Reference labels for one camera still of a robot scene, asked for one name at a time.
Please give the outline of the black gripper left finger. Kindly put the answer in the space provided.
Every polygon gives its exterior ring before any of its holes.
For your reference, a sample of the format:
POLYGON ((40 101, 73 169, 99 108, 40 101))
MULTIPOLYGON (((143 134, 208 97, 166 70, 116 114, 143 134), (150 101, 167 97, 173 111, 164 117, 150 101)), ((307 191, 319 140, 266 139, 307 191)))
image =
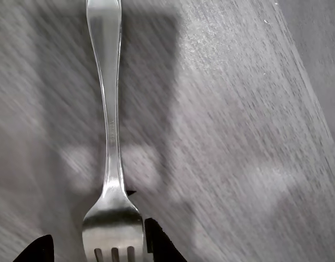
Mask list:
POLYGON ((16 262, 54 262, 54 244, 51 235, 44 235, 29 244, 17 257, 16 262))

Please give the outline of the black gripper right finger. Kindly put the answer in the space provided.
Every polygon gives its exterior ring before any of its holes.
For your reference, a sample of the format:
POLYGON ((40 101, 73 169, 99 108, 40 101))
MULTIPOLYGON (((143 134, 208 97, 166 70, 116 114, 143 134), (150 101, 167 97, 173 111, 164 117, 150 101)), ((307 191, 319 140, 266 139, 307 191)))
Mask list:
POLYGON ((187 262, 156 220, 145 219, 144 226, 147 252, 153 254, 153 261, 187 262))

